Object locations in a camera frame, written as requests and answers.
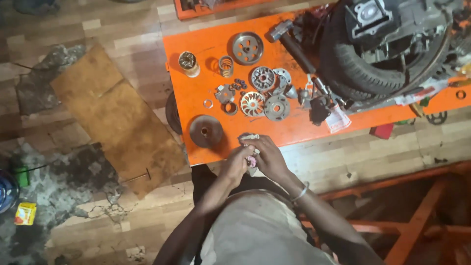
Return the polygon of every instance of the hand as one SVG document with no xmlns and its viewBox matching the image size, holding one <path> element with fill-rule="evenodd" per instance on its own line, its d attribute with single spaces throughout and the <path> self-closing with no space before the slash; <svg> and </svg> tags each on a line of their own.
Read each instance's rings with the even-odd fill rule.
<svg viewBox="0 0 471 265">
<path fill-rule="evenodd" d="M 240 184 L 243 174 L 247 171 L 246 157 L 251 156 L 255 147 L 249 145 L 247 147 L 240 146 L 231 151 L 229 157 L 221 166 L 219 178 L 230 180 L 232 188 L 236 188 Z"/>
<path fill-rule="evenodd" d="M 241 143 L 253 145 L 260 151 L 260 154 L 255 156 L 257 167 L 267 178 L 282 186 L 293 178 L 294 175 L 286 166 L 280 149 L 269 136 L 260 135 L 259 139 L 241 140 Z"/>
</svg>

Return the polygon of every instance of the tiled floor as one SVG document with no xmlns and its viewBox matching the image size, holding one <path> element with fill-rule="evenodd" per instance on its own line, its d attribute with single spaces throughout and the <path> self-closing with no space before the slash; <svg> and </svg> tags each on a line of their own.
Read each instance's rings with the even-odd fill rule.
<svg viewBox="0 0 471 265">
<path fill-rule="evenodd" d="M 172 91 L 165 70 L 162 36 L 198 30 L 255 17 L 327 3 L 326 0 L 278 0 L 180 22 L 173 0 L 145 0 L 122 4 L 110 0 L 63 1 L 55 16 L 32 17 L 10 10 L 0 2 L 7 27 L 0 29 L 0 147 L 17 145 L 17 138 L 42 152 L 61 149 L 54 133 L 76 127 L 64 107 L 20 117 L 15 79 L 33 66 L 54 44 L 101 43 L 123 75 L 164 122 L 164 106 Z M 396 126 L 391 139 L 380 140 L 368 130 L 283 147 L 287 163 L 311 188 L 321 192 L 361 182 L 436 166 L 436 159 L 455 162 L 471 158 L 471 108 L 450 111 L 442 126 L 425 119 Z M 218 171 L 218 163 L 211 165 Z M 70 218 L 55 228 L 47 243 L 47 257 L 63 254 L 74 264 L 151 263 L 173 228 L 193 207 L 190 169 L 183 168 L 162 187 L 138 201 L 132 193 L 120 198 L 123 211 L 109 216 L 93 211 L 94 219 Z M 80 207 L 109 206 L 100 194 Z M 137 262 L 137 256 L 144 261 Z"/>
</svg>

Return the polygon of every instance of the rubber tire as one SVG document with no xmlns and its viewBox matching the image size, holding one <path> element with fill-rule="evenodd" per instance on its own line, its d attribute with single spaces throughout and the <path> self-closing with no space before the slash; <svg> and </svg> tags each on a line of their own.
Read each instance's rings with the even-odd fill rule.
<svg viewBox="0 0 471 265">
<path fill-rule="evenodd" d="M 382 70 L 366 63 L 355 52 L 347 36 L 345 5 L 342 0 L 327 23 L 320 44 L 320 70 L 334 92 L 353 100 L 366 100 L 377 95 L 389 95 L 404 86 L 406 76 L 395 70 Z M 444 34 L 436 37 L 430 49 L 409 68 L 410 80 L 415 78 L 430 63 L 439 50 Z M 442 52 L 434 67 L 417 83 L 431 77 L 446 59 Z"/>
<path fill-rule="evenodd" d="M 167 98 L 165 103 L 165 117 L 169 123 L 170 128 L 178 135 L 183 134 L 183 129 L 181 128 L 180 116 L 178 115 L 177 100 L 175 99 L 175 93 L 172 93 Z"/>
</svg>

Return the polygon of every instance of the man's arm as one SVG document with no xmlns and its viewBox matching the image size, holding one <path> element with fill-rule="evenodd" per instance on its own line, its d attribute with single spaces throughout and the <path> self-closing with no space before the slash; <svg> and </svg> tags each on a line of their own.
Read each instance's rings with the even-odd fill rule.
<svg viewBox="0 0 471 265">
<path fill-rule="evenodd" d="M 219 210 L 229 193 L 239 186 L 242 175 L 247 170 L 245 158 L 252 154 L 253 146 L 237 148 L 221 167 L 219 177 L 205 192 L 193 210 L 173 230 L 159 254 L 154 265 L 189 264 L 196 251 L 197 244 L 203 237 L 204 222 L 212 213 Z M 184 252 L 190 248 L 192 257 L 184 257 Z"/>
<path fill-rule="evenodd" d="M 292 198 L 298 197 L 304 185 L 289 171 L 286 162 L 270 137 L 244 140 L 242 143 L 255 146 L 260 154 L 257 166 L 269 179 L 283 187 Z M 296 203 L 306 214 L 317 234 L 330 249 L 349 265 L 384 265 L 381 258 L 363 237 L 334 208 L 308 190 Z"/>
</svg>

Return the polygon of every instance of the cloth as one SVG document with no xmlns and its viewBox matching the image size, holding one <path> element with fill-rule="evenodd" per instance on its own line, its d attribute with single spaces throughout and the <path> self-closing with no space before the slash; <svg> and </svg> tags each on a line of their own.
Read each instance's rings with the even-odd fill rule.
<svg viewBox="0 0 471 265">
<path fill-rule="evenodd" d="M 289 202 L 262 190 L 228 201 L 203 243 L 202 265 L 336 264 L 306 241 Z"/>
</svg>

